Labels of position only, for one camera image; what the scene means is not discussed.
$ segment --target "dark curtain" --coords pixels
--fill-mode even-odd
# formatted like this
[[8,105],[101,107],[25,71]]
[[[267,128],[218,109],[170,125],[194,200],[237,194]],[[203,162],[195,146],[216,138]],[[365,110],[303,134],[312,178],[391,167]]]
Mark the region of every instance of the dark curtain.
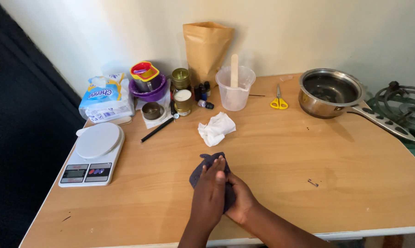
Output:
[[0,247],[17,247],[85,120],[80,97],[0,6]]

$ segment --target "hand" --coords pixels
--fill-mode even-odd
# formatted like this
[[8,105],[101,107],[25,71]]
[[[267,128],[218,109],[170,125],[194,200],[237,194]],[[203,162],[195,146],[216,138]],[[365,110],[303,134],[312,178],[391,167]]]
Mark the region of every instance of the hand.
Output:
[[226,211],[226,215],[238,224],[244,225],[249,210],[255,206],[259,206],[260,203],[253,196],[249,186],[247,186],[247,184],[239,177],[235,176],[233,173],[229,173],[228,180],[229,183],[233,185],[233,191],[237,196],[237,200],[234,205]]
[[223,156],[216,159],[208,170],[203,166],[200,179],[195,186],[188,225],[203,228],[202,231],[210,233],[220,222],[226,186],[225,166],[226,160]]

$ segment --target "white wall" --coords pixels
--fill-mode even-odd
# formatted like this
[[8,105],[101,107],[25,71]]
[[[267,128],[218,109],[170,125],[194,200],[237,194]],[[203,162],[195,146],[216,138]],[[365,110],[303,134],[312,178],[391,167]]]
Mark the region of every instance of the white wall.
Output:
[[376,92],[415,86],[415,0],[0,0],[82,96],[102,66],[187,67],[182,24],[236,28],[229,53],[257,76],[327,67]]

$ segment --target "digital kitchen scale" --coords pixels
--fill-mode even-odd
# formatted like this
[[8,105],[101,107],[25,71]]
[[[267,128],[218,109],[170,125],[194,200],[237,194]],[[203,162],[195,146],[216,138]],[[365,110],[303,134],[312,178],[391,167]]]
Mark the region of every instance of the digital kitchen scale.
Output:
[[109,122],[89,127],[76,142],[60,187],[102,186],[111,182],[124,142],[121,127]]

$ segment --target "kraft paper bag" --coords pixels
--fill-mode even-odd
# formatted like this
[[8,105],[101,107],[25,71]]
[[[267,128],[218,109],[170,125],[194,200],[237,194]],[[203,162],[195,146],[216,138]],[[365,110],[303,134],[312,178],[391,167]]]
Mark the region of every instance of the kraft paper bag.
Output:
[[217,85],[220,70],[235,29],[214,22],[183,24],[191,85],[209,81]]

